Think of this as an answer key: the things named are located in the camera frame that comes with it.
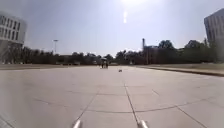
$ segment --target white building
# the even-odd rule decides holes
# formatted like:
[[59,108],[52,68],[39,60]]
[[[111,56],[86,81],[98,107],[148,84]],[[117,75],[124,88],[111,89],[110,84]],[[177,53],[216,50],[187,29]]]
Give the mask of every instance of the white building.
[[23,46],[26,27],[24,20],[0,11],[0,59],[10,48]]
[[208,41],[217,45],[219,57],[224,60],[224,9],[204,19]]

